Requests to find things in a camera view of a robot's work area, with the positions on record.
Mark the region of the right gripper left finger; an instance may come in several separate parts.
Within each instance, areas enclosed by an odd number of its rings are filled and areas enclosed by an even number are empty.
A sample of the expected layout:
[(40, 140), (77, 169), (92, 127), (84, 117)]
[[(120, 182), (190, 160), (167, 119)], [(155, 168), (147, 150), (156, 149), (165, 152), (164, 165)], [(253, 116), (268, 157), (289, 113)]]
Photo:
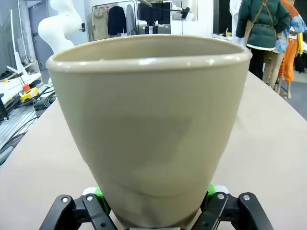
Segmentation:
[(73, 199), (59, 195), (53, 202), (43, 223), (43, 230), (78, 230), (82, 224), (91, 223), (95, 230), (116, 230), (106, 211), (104, 198), (89, 193)]

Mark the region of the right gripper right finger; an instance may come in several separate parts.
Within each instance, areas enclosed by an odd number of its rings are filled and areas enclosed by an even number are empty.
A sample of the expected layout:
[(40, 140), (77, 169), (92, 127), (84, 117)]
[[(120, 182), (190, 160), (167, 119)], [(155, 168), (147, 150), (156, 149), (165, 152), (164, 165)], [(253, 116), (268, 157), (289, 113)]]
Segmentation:
[(234, 197), (225, 186), (210, 184), (200, 209), (193, 230), (216, 230), (221, 222), (230, 222), (236, 230), (273, 229), (259, 200), (250, 192)]

